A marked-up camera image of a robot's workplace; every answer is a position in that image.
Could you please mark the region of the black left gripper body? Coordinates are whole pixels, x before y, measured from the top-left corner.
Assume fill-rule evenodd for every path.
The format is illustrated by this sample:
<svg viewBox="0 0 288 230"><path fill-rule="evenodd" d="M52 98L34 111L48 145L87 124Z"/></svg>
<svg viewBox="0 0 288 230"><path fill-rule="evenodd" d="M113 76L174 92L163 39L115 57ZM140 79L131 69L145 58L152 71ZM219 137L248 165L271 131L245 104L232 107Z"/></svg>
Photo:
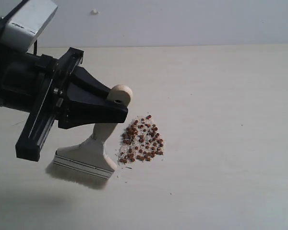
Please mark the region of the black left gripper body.
<svg viewBox="0 0 288 230"><path fill-rule="evenodd" d="M83 55L72 47L59 59L0 50L0 106L29 113L15 145L17 158L39 161L58 114L60 93Z"/></svg>

